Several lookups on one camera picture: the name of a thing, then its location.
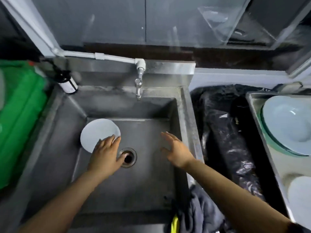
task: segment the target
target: bottle label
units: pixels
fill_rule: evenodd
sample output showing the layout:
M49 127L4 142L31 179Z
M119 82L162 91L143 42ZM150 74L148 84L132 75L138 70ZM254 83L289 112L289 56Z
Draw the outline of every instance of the bottle label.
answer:
M73 93L76 90L78 90L78 86L77 86L76 82L73 80L73 78L70 78L70 80L68 82L59 83L59 85L62 87L62 89L66 93Z

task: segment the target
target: sink basin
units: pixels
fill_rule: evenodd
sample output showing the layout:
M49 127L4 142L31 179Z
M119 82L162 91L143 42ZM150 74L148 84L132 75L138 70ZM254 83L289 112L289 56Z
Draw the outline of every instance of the sink basin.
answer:
M145 96L138 101L131 91L88 86L74 95L62 94L34 169L34 189L24 219L86 171L91 154L81 146L80 133L98 118L111 119L119 127L118 154L132 150L137 159L95 189L73 226L168 223L172 200L181 201L188 194L186 173L160 152L160 147L167 147L161 132L182 139L176 98Z

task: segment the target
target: person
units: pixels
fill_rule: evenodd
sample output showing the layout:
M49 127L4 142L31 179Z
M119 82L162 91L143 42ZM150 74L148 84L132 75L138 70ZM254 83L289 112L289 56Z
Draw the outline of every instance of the person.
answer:
M171 150L161 148L167 159L176 167L189 173L208 193L222 213L238 232L306 232L270 207L252 196L229 179L222 176L199 160L174 135L166 132L162 137L171 145ZM105 179L116 172L126 155L117 159L121 137L114 141L111 136L99 140L87 171L73 182L64 192L52 199L37 214L19 228L19 233L60 233L66 232L91 192Z

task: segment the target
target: person's left hand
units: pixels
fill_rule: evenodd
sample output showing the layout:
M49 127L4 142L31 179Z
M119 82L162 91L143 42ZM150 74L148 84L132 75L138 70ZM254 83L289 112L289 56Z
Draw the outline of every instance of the person's left hand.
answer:
M98 178L99 183L114 174L126 157L125 154L116 160L121 137L113 141L114 139L115 135L112 135L102 141L99 140L92 153L87 172Z

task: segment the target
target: green plastic container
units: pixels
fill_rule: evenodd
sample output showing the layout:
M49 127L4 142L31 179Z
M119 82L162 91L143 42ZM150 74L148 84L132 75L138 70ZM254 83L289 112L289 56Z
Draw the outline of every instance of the green plastic container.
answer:
M47 97L45 80L27 61L0 61L5 105L0 111L0 188L7 186Z

